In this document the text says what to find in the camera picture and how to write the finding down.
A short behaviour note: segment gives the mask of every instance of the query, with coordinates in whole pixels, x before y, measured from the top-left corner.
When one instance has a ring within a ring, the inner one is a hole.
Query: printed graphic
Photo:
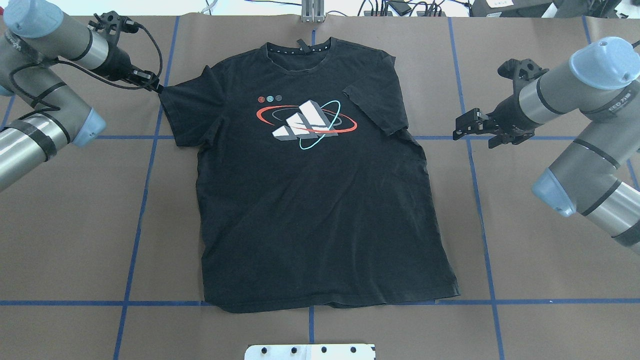
[[[329,104],[337,104],[337,111],[334,112],[325,109]],[[274,122],[286,123],[286,125],[281,125],[272,132],[273,137],[280,141],[298,140],[300,142],[300,149],[308,150],[328,136],[337,136],[339,133],[349,133],[358,127],[358,124],[353,119],[340,113],[340,108],[341,103],[337,100],[330,101],[322,106],[313,100],[309,100],[300,106],[268,106],[258,110],[256,116],[258,116],[260,121],[272,126],[276,126],[276,124],[266,120],[265,116],[270,120],[273,118],[275,120]],[[283,119],[279,117],[282,116],[280,113],[286,114],[288,117]],[[336,127],[343,125],[342,118],[350,120],[351,127],[336,129]],[[309,146],[303,146],[302,141],[306,139],[316,140]]]

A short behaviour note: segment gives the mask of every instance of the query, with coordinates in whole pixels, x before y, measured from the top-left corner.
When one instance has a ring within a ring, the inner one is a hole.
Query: adidas logo
[[[299,113],[287,118],[287,125],[280,126],[272,132],[274,138],[285,141],[338,135],[330,132],[331,122],[317,102],[309,100],[298,106],[298,109],[300,109]]]

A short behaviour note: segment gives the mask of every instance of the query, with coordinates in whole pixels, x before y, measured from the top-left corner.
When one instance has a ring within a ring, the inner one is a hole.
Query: power strip
[[[364,15],[365,16],[382,16],[381,13],[382,13],[381,11],[378,11],[378,12],[364,12]],[[387,16],[393,16],[393,15],[394,15],[394,13],[387,12]]]
[[[424,13],[425,13],[425,12],[418,12],[418,16],[424,16]],[[446,17],[447,15],[446,15],[444,12],[442,12],[442,13],[440,13],[440,15],[438,15],[438,16]]]

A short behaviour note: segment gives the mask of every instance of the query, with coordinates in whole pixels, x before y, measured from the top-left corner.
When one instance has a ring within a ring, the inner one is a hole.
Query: t-shirt
[[[200,147],[205,301],[234,313],[459,295],[395,58],[330,38],[262,47],[164,89]]]

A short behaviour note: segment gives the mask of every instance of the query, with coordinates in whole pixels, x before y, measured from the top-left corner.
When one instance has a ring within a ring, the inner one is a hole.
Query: blue tape line
[[[0,130],[4,129],[4,127],[6,126],[6,122],[9,121],[9,114],[11,113],[11,108],[13,107],[14,100],[15,100],[15,95],[11,96],[11,99],[9,100],[9,105],[6,107],[6,111],[4,112],[4,118],[2,119]]]
[[[316,343],[316,325],[315,325],[316,309],[314,306],[309,307],[309,343]]]
[[[173,135],[98,135],[99,140],[173,140]]]
[[[0,300],[0,306],[122,306],[123,303],[108,300]]]
[[[631,173],[631,180],[634,182],[634,188],[640,191],[640,186],[638,186],[638,178],[636,177],[636,170],[631,164],[631,160],[627,160],[627,167],[629,168],[629,172]]]
[[[587,17],[582,16],[582,26],[584,26],[584,34],[587,36],[587,43],[591,43],[591,35],[589,34],[589,25],[587,25]]]
[[[173,25],[173,38],[171,41],[171,50],[169,51],[169,60],[167,61],[166,74],[164,75],[164,85],[169,83],[169,75],[171,74],[171,66],[173,64],[173,53],[175,51],[175,40],[178,35],[178,25],[180,24],[180,17],[175,17],[175,24]],[[149,193],[149,182],[151,179],[151,170],[154,166],[154,160],[156,157],[156,149],[158,143],[158,133],[160,132],[160,123],[162,121],[162,106],[158,110],[158,116],[156,120],[156,130],[154,131],[154,143],[151,146],[151,155],[149,157],[149,166],[147,169],[147,178],[145,180],[145,190],[142,195],[142,204],[140,205],[140,215],[138,216],[138,226],[136,228],[136,238],[133,242],[133,251],[131,253],[131,263],[129,264],[129,275],[127,276],[127,287],[124,293],[124,305],[122,306],[122,314],[120,315],[120,326],[118,327],[118,337],[116,339],[116,346],[113,351],[113,360],[118,360],[120,355],[120,345],[122,344],[122,334],[124,333],[124,324],[127,320],[127,306],[129,302],[129,296],[131,295],[131,284],[133,282],[133,273],[136,268],[136,259],[138,257],[138,246],[140,245],[140,234],[142,233],[142,219],[147,207],[147,197]]]
[[[213,306],[204,301],[129,301],[129,306]]]
[[[124,301],[111,300],[0,300],[0,306],[123,306]],[[199,300],[131,300],[127,307],[209,307],[213,306]],[[562,305],[562,304],[640,304],[640,298],[610,298],[610,299],[478,299],[478,300],[427,300],[403,302],[389,306],[449,306],[449,305]],[[310,330],[314,328],[311,316]]]
[[[449,23],[449,38],[451,39],[451,52],[453,53],[453,67],[456,69],[456,82],[458,83],[458,98],[460,99],[461,113],[466,113],[465,98],[462,96],[462,80],[460,79],[460,68],[458,67],[458,53],[456,52],[456,41],[453,35],[453,22],[451,18],[447,18]]]
[[[471,166],[471,179],[474,184],[474,192],[476,193],[476,206],[477,212],[480,216],[480,228],[482,231],[482,241],[484,245],[484,265],[486,267],[486,276],[489,284],[489,294],[492,300],[492,309],[493,309],[493,325],[495,327],[495,337],[498,342],[498,354],[500,355],[500,360],[504,360],[504,347],[502,346],[502,334],[500,331],[500,319],[498,317],[498,307],[495,302],[495,289],[493,287],[493,275],[491,270],[491,260],[489,258],[489,245],[486,240],[486,231],[484,228],[484,215],[482,211],[482,203],[480,201],[480,190],[478,187],[478,180],[476,175],[476,164],[474,163],[474,157],[472,152],[471,140],[467,139],[467,154],[469,157],[469,164]]]
[[[120,313],[120,325],[118,326],[118,337],[116,338],[116,347],[113,351],[113,360],[118,360],[120,356],[120,346],[122,345],[122,333],[124,332],[124,322],[127,319],[127,305],[122,306],[122,312]]]
[[[449,38],[451,39],[451,51],[453,53],[453,65],[456,69],[456,82],[458,83],[458,97],[460,98],[460,110],[461,113],[464,114],[467,112],[465,106],[465,98],[462,92],[462,80],[460,79],[460,67],[458,65],[458,54],[456,52],[456,41],[455,35],[453,31],[453,22],[450,17],[447,18],[449,23]],[[480,203],[480,191],[478,190],[478,183],[476,177],[476,166],[474,165],[474,157],[472,154],[471,148],[471,140],[467,139],[467,152],[469,156],[469,165],[471,166],[471,178],[474,183],[474,191],[476,193],[476,206],[477,212],[480,216],[480,226],[482,229],[482,239],[484,243],[484,264],[486,267],[487,280],[489,284],[489,294],[491,295],[491,300],[495,300],[495,292],[493,290],[493,277],[491,272],[491,261],[489,260],[489,246],[486,241],[486,233],[484,231],[484,217],[482,212],[482,204]],[[500,331],[500,319],[498,317],[498,307],[495,304],[492,304],[492,312],[493,312],[493,326],[495,327],[495,338],[498,345],[498,355],[500,355],[500,360],[504,360],[504,348],[502,346],[502,334]]]
[[[640,304],[640,299],[506,299],[496,305],[562,305],[562,304]]]

